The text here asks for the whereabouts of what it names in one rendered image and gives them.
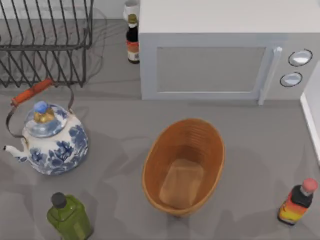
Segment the brown wicker basket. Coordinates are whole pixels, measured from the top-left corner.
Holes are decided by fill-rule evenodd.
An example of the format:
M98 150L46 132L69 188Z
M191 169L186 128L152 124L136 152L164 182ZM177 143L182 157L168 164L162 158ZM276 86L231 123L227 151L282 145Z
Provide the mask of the brown wicker basket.
M154 141L142 170L142 189L157 210L184 217L213 194L225 163L217 129L200 118L168 126Z

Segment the dark sauce bottle gold cap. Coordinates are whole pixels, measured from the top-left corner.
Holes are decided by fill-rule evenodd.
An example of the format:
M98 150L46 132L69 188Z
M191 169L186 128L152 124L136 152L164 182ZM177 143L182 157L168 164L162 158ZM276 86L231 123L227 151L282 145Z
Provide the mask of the dark sauce bottle gold cap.
M128 15L128 31L126 33L128 61L132 64L140 63L138 18L135 14Z

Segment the pale microwave oven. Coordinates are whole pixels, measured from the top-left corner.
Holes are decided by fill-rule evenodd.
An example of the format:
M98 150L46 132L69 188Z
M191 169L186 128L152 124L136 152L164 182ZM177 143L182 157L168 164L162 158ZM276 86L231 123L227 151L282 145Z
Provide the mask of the pale microwave oven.
M143 100L258 102L281 47L265 101L296 101L320 63L320 0L140 0L139 47ZM291 66L304 49L312 60Z

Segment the blue and white teapot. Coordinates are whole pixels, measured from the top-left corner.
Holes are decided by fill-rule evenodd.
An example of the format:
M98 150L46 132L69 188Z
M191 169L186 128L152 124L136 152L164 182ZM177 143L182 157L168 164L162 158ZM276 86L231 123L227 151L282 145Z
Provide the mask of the blue and white teapot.
M3 150L47 176L61 175L78 167L88 153L89 138L72 110L74 98L71 93L67 108L37 102L26 115L22 132L11 133L21 141L23 150L11 145L5 145Z

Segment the white cup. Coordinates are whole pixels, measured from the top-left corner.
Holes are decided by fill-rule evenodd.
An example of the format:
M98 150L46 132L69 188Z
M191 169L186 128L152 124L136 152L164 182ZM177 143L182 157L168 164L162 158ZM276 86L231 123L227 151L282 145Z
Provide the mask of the white cup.
M127 0L124 3L123 18L128 22L129 15L140 17L140 0Z

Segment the green bottle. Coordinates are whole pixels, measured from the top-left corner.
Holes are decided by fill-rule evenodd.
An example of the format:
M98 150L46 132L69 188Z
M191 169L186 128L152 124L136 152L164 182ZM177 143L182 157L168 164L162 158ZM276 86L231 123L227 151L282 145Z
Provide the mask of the green bottle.
M56 192L46 219L58 232L61 240L88 240L93 234L86 208L71 194Z

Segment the small microwave knob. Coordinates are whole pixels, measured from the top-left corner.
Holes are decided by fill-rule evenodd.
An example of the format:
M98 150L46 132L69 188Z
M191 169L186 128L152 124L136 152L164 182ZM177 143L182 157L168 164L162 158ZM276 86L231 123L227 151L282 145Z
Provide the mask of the small microwave knob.
M280 84L285 88L292 88L299 85L303 80L303 75L299 72L285 74L280 79Z

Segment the large microwave knob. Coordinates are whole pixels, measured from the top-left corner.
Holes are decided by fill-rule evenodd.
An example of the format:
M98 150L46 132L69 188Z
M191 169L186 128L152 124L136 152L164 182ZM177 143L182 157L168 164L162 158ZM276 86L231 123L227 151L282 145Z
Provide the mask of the large microwave knob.
M291 66L298 68L307 65L312 58L313 53L308 49L304 49L293 52L288 58L288 63Z

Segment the dark bottle pink cap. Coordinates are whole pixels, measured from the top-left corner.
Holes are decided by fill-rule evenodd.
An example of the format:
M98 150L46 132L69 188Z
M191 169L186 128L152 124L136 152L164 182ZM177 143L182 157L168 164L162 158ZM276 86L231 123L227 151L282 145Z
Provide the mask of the dark bottle pink cap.
M277 219L294 226L310 208L317 189L318 182L314 178L306 178L302 184L294 186L280 206Z

